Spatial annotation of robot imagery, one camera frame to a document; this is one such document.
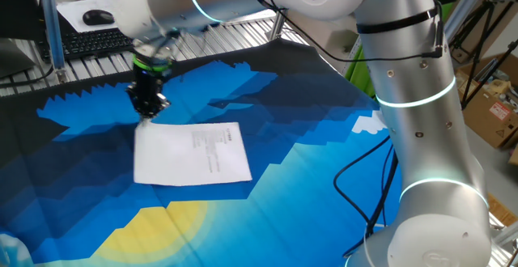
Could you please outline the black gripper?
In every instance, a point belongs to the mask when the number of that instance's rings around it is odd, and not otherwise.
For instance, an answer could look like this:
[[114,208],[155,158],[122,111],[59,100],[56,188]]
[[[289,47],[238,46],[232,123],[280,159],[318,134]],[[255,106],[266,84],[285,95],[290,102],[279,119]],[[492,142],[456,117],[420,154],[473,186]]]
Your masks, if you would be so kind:
[[134,81],[126,88],[131,104],[138,114],[138,122],[154,119],[171,103],[163,95],[163,86],[171,78],[171,71],[158,72],[134,67]]

